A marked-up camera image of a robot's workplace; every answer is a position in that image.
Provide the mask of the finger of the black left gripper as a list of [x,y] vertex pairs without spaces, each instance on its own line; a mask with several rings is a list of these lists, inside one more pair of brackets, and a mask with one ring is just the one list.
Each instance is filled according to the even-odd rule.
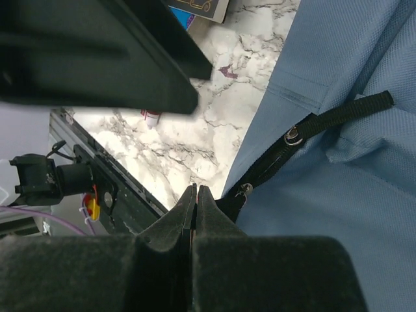
[[161,1],[2,1],[1,100],[192,114],[212,64]]

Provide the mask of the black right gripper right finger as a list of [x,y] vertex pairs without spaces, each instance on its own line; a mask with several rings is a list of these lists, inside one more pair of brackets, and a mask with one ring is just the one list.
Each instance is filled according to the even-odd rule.
[[245,235],[198,191],[192,243],[195,311],[366,311],[354,266],[330,237]]

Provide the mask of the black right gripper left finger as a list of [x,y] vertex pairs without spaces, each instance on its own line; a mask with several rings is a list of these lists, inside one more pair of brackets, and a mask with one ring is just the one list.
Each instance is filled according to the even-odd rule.
[[1,240],[2,311],[189,311],[195,185],[142,233]]

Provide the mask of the blue backpack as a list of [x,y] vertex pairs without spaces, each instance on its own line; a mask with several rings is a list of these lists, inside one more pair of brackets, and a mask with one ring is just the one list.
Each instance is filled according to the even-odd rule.
[[391,109],[310,138],[248,196],[237,225],[333,237],[370,311],[414,311],[414,1],[302,1],[224,191],[306,117],[384,91]]

